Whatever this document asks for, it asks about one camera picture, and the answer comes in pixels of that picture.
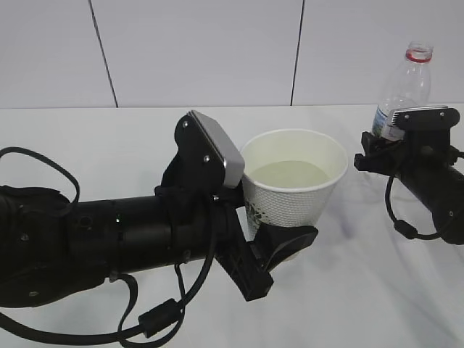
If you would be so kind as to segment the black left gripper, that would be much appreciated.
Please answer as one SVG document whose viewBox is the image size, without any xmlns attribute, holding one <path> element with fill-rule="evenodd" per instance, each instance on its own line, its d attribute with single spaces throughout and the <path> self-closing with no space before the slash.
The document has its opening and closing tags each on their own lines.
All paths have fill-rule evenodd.
<svg viewBox="0 0 464 348">
<path fill-rule="evenodd" d="M 282 227 L 262 223 L 252 250 L 236 213 L 236 209 L 245 205 L 242 181 L 235 188 L 222 187 L 217 196 L 220 202 L 227 203 L 224 207 L 227 237 L 217 245 L 216 260 L 247 302 L 266 297 L 273 285 L 269 272 L 310 247 L 318 236 L 318 229 L 311 225 Z"/>
</svg>

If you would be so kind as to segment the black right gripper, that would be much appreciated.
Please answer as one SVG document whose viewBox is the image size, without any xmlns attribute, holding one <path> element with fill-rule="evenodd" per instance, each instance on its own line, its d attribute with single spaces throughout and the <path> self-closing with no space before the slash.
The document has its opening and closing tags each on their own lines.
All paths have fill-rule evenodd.
<svg viewBox="0 0 464 348">
<path fill-rule="evenodd" d="M 434 181 L 458 181 L 454 164 L 459 150 L 451 145 L 451 131 L 414 135 L 406 141 L 389 142 L 385 138 L 363 132 L 362 154 L 356 154 L 354 166 L 359 171 L 418 181 L 431 176 Z"/>
</svg>

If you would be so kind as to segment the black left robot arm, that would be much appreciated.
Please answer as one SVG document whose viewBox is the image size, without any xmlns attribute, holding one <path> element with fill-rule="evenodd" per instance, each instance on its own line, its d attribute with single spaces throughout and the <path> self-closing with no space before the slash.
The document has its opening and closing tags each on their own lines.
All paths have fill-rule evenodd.
<svg viewBox="0 0 464 348">
<path fill-rule="evenodd" d="M 50 188 L 1 187 L 1 306 L 39 307 L 108 278 L 214 257 L 248 301 L 271 270 L 309 247 L 310 225 L 241 230 L 231 194 L 214 201 L 161 189 L 154 196 L 71 203 Z"/>
</svg>

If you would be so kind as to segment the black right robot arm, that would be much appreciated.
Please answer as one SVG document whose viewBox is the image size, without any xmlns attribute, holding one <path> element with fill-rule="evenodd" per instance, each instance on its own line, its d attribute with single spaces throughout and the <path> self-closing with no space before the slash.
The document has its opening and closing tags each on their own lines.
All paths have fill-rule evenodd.
<svg viewBox="0 0 464 348">
<path fill-rule="evenodd" d="M 384 201 L 397 232 L 409 240 L 463 244 L 463 174 L 454 168 L 463 153 L 451 145 L 448 130 L 407 131 L 402 140 L 394 142 L 364 132 L 361 144 L 364 152 L 355 155 L 354 166 L 360 172 L 388 178 Z M 431 213 L 433 233 L 420 233 L 394 214 L 394 180 Z"/>
</svg>

